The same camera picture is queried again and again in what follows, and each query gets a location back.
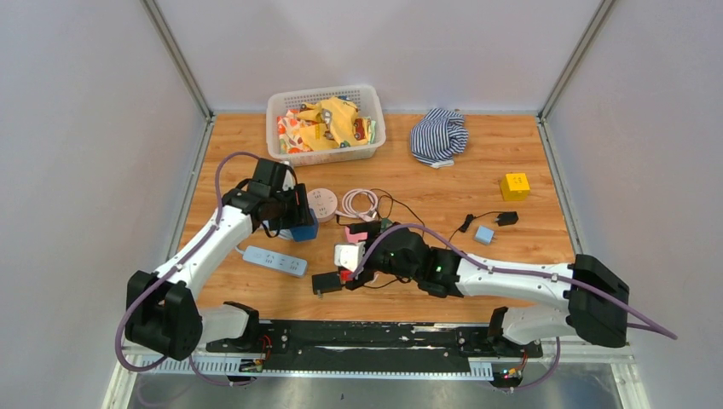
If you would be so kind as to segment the blue cube socket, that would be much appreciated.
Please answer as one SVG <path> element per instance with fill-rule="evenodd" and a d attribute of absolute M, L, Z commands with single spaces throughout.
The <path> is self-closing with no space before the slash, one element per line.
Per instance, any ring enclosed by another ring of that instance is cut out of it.
<path fill-rule="evenodd" d="M 295 242 L 311 241 L 317 238 L 319 231 L 319 222 L 315 215 L 315 211 L 309 209 L 310 224 L 298 226 L 290 229 L 292 239 Z"/>

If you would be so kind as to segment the light blue charger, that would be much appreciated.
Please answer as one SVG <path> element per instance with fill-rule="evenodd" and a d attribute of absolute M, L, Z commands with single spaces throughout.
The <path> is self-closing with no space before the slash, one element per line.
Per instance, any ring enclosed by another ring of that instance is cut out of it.
<path fill-rule="evenodd" d="M 495 238 L 495 231 L 485 226 L 479 226 L 474 234 L 474 240 L 483 245 L 491 245 Z"/>

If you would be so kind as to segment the pink triangular power strip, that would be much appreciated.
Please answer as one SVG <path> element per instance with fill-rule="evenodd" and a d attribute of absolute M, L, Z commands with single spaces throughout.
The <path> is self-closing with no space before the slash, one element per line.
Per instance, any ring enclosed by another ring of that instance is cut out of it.
<path fill-rule="evenodd" d="M 344 228 L 344 236 L 348 243 L 356 244 L 363 242 L 367 239 L 367 233 L 360 231 L 353 231 L 351 227 Z"/>

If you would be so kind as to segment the aluminium frame rail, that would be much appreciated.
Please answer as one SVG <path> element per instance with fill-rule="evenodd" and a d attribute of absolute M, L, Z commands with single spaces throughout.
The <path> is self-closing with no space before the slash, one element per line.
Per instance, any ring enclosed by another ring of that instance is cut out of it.
<path fill-rule="evenodd" d="M 194 104 L 198 108 L 200 114 L 206 122 L 210 122 L 213 118 L 213 111 L 205 98 L 199 82 L 194 76 L 182 49 L 176 40 L 170 24 L 165 18 L 159 3 L 156 0 L 141 0 L 141 5 L 145 9 L 155 31 L 157 32 L 161 43 L 164 45 L 167 53 L 171 58 L 171 62 L 178 71 L 181 80 L 184 82 Z"/>

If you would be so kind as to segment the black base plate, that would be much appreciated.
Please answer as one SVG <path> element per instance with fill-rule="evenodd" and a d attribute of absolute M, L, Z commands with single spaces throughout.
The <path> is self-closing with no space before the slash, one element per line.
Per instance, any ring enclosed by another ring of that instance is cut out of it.
<path fill-rule="evenodd" d="M 260 353 L 268 369 L 331 372 L 465 372 L 471 358 L 540 358 L 538 343 L 488 339 L 486 325 L 267 320 L 254 341 L 218 340 L 213 353 Z"/>

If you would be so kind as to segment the black power adapter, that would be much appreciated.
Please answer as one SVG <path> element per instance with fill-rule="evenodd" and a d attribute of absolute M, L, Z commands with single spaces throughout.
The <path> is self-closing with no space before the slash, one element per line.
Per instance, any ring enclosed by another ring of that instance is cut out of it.
<path fill-rule="evenodd" d="M 344 284 L 338 272 L 314 274 L 311 277 L 312 292 L 319 298 L 330 292 L 341 291 Z"/>

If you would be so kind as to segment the yellow cube socket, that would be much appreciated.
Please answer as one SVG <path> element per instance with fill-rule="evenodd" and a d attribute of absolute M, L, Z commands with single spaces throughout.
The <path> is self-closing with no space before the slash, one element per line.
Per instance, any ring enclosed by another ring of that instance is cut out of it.
<path fill-rule="evenodd" d="M 507 173 L 500 180 L 500 192 L 505 201 L 522 201 L 528 198 L 530 184 L 525 173 Z"/>

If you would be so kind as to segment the white power strip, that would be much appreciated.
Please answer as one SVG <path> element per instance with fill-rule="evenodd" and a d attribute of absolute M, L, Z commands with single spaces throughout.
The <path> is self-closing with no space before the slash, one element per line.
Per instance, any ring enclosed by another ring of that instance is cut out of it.
<path fill-rule="evenodd" d="M 256 266 L 289 274 L 293 277 L 305 276 L 308 262 L 304 259 L 281 254 L 276 251 L 265 250 L 249 245 L 245 250 L 237 249 L 245 262 Z"/>

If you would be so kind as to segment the round pink power strip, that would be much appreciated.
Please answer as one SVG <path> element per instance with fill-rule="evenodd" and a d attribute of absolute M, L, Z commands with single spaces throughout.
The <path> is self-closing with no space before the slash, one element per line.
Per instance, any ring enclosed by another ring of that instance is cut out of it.
<path fill-rule="evenodd" d="M 329 189 L 316 188 L 307 192 L 309 208 L 319 223 L 329 222 L 337 215 L 338 197 Z"/>

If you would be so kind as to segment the blue white striped cloth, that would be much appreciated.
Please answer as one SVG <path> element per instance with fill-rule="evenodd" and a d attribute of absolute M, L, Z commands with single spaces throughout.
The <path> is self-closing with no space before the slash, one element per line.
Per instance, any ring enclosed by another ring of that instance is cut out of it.
<path fill-rule="evenodd" d="M 469 131 L 463 114 L 431 109 L 411 130 L 410 150 L 415 159 L 433 169 L 454 165 L 467 146 Z"/>

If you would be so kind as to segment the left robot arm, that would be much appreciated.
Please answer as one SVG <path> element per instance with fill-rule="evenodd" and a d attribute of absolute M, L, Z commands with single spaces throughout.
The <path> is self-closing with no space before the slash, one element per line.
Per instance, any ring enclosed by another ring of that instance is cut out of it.
<path fill-rule="evenodd" d="M 306 187 L 291 165 L 266 158 L 257 158 L 252 176 L 226 193 L 214 182 L 216 209 L 206 225 L 153 272 L 130 277 L 115 339 L 118 358 L 124 357 L 124 340 L 178 361 L 216 341 L 241 352 L 260 344 L 256 309 L 224 302 L 201 310 L 196 301 L 227 255 L 257 230 L 275 238 L 282 230 L 313 226 Z"/>

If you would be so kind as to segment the small black plug adapter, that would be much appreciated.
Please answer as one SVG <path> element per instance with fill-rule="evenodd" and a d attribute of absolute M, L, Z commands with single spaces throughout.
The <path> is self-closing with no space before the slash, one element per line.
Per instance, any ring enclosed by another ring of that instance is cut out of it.
<path fill-rule="evenodd" d="M 495 218 L 495 224 L 498 227 L 511 226 L 518 222 L 519 216 L 516 211 L 501 212 Z"/>

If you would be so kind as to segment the yellow patterned clothes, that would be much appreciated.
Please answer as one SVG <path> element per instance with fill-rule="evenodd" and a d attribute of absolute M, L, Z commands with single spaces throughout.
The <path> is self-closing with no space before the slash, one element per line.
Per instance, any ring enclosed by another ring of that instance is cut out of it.
<path fill-rule="evenodd" d="M 335 95 L 288 109 L 276 118 L 276 132 L 283 153 L 310 153 L 370 145 L 376 138 L 376 124 L 360 115 L 353 101 Z"/>

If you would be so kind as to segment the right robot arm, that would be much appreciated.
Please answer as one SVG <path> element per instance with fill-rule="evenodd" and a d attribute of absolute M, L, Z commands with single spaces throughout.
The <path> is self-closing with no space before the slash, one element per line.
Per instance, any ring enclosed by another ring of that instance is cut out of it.
<path fill-rule="evenodd" d="M 416 283 L 433 297 L 503 297 L 529 302 L 501 307 L 489 319 L 487 344 L 497 355 L 542 338 L 577 336 L 618 349 L 626 345 L 629 287 L 598 258 L 576 255 L 571 263 L 529 264 L 475 256 L 451 244 L 428 245 L 433 231 L 396 224 L 355 243 L 337 244 L 333 260 L 348 289 L 376 273 Z"/>

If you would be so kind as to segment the dark green adapter plug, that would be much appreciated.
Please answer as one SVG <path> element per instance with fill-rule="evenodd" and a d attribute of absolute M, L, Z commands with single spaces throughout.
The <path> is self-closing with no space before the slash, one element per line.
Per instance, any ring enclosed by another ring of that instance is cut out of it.
<path fill-rule="evenodd" d="M 380 220 L 380 232 L 383 233 L 386 229 L 392 227 L 394 225 L 394 222 L 391 221 L 388 218 L 383 218 Z"/>

